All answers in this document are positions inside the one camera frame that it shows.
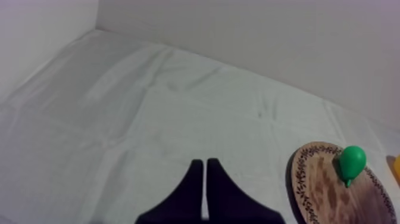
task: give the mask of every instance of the white sheet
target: white sheet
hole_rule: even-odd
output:
[[[0,223],[133,223],[191,159],[209,157],[296,223],[285,168],[310,141],[362,146],[400,217],[386,163],[400,132],[248,71],[94,31],[0,106]]]

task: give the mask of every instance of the round wooden board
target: round wooden board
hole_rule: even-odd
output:
[[[393,204],[366,167],[349,188],[336,174],[342,148],[311,142],[294,155],[292,188],[307,224],[397,224]]]

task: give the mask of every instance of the wrinkled fabric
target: wrinkled fabric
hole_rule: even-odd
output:
[[[134,223],[192,159],[210,157],[296,223],[285,171],[310,141],[363,147],[400,217],[386,162],[399,131],[246,70],[94,31],[0,104],[0,223]]]

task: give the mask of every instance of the decorative border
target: decorative border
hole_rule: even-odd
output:
[[[296,183],[298,184],[297,189],[295,190],[296,194],[300,196],[301,204],[305,207],[305,210],[308,212],[309,215],[309,220],[312,224],[320,224],[318,221],[318,216],[315,214],[315,211],[313,209],[313,204],[310,202],[310,198],[306,196],[305,194],[305,162],[307,161],[308,158],[314,156],[316,153],[327,153],[327,154],[333,154],[333,155],[339,155],[343,150],[340,149],[339,147],[325,147],[325,146],[310,146],[308,148],[301,148],[300,149],[300,156],[297,159],[297,165],[298,169],[296,170]],[[368,168],[364,168],[365,172],[367,175],[370,177],[372,180],[372,183],[378,190],[380,191],[380,195],[383,198],[383,202],[392,217],[392,224],[397,224],[396,221],[396,213],[395,209],[393,208],[393,204],[390,201],[390,198],[388,197],[388,194],[386,193],[384,187],[380,183],[380,181],[376,178],[374,173]]]

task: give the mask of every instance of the white wall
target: white wall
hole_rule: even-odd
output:
[[[0,97],[94,29],[97,0],[0,0]]]
[[[98,27],[272,77],[400,128],[397,0],[101,0]]]

